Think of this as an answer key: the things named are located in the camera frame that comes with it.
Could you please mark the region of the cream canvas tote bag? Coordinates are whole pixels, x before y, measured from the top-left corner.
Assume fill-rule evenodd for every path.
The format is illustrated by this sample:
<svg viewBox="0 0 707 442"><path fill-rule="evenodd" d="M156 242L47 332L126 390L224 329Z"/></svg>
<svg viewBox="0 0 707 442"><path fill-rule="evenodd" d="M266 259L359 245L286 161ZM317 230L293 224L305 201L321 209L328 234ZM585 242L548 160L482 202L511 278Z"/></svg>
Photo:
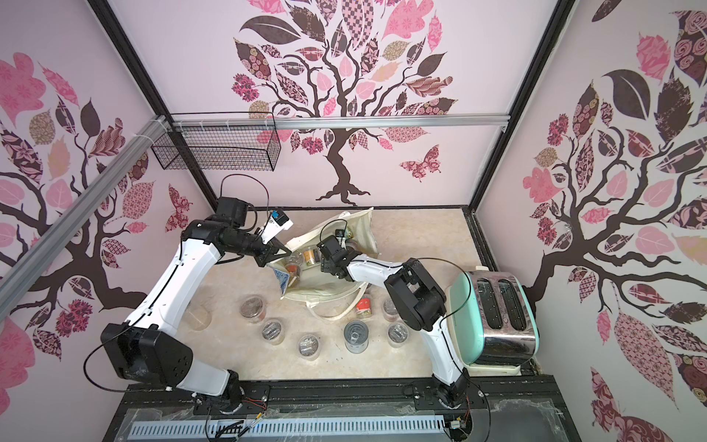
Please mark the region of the cream canvas tote bag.
<svg viewBox="0 0 707 442"><path fill-rule="evenodd" d="M353 279L347 265L379 256L373 213L372 208L344 211L288 241L285 248L291 254L267 264L278 280L281 298L305 304L324 322L338 322L353 311L371 283Z"/></svg>

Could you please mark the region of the red label jar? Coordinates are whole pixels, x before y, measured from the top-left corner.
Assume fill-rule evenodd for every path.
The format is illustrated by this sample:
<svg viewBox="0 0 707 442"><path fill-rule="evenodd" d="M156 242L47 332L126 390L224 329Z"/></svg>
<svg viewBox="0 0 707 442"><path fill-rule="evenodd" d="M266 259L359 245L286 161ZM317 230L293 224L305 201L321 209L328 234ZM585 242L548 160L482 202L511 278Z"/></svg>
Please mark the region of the red label jar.
<svg viewBox="0 0 707 442"><path fill-rule="evenodd" d="M361 298L355 305L355 314L358 320L370 318L373 314L371 298Z"/></svg>

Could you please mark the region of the clear seed jar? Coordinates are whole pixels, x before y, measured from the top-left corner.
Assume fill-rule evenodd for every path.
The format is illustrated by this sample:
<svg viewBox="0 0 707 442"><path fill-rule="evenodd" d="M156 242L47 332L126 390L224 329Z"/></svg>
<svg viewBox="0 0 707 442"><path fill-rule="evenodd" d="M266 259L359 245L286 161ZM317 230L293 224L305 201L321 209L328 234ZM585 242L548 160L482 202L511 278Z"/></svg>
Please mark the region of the clear seed jar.
<svg viewBox="0 0 707 442"><path fill-rule="evenodd" d="M387 329L388 344L393 348L401 348L410 340L410 330L402 322L393 322Z"/></svg>
<svg viewBox="0 0 707 442"><path fill-rule="evenodd" d="M369 344L369 329L364 322L352 320L344 327L344 344L352 354L361 354Z"/></svg>
<svg viewBox="0 0 707 442"><path fill-rule="evenodd" d="M249 323L262 322L266 318L267 302L258 295L243 298L239 305L241 317Z"/></svg>
<svg viewBox="0 0 707 442"><path fill-rule="evenodd" d="M261 338L267 344L279 345L285 339L285 326L279 319L266 320L261 328Z"/></svg>
<svg viewBox="0 0 707 442"><path fill-rule="evenodd" d="M384 319L388 322L397 322L400 319L399 312L397 311L393 300L390 298L384 301L382 306L382 313Z"/></svg>
<svg viewBox="0 0 707 442"><path fill-rule="evenodd" d="M320 338L312 333L304 334L298 340L298 355L307 361L316 360L320 349Z"/></svg>

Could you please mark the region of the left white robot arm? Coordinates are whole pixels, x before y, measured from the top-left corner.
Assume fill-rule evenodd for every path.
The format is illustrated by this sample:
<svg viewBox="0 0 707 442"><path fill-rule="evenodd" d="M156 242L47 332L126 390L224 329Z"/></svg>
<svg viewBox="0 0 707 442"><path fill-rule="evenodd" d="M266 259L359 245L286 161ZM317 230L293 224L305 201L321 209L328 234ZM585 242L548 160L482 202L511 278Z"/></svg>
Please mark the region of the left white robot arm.
<svg viewBox="0 0 707 442"><path fill-rule="evenodd" d="M191 222L143 302L124 322L105 327L101 347L119 378L240 403L238 374L199 360L176 334L199 285L226 254L252 257L259 267L289 255L277 239L292 227L289 216L274 210L254 232L245 226L249 208L242 200L223 197L211 217Z"/></svg>

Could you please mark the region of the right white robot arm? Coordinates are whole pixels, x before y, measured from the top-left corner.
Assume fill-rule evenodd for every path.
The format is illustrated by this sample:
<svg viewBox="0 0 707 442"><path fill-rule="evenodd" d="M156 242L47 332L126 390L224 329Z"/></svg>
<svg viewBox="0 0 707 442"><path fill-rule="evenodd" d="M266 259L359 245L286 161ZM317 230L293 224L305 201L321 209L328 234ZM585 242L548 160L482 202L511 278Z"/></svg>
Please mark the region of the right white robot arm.
<svg viewBox="0 0 707 442"><path fill-rule="evenodd" d="M329 236L317 245L324 272L342 280L386 289L402 321L420 333L432 363L437 397L448 408L467 396L469 372L449 339L447 296L419 259L391 263L341 245Z"/></svg>

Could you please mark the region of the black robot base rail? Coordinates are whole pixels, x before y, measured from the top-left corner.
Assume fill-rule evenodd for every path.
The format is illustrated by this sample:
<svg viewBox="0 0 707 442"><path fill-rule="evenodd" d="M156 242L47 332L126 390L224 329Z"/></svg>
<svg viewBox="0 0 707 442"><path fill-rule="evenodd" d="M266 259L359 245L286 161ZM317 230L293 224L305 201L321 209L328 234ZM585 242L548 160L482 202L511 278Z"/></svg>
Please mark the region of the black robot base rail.
<svg viewBox="0 0 707 442"><path fill-rule="evenodd" d="M576 441L580 438L548 375L469 379L465 401L448 408L432 378L253 380L240 403L181 390L134 387L105 434L123 441L136 421L434 415L445 436L339 436L309 441Z"/></svg>

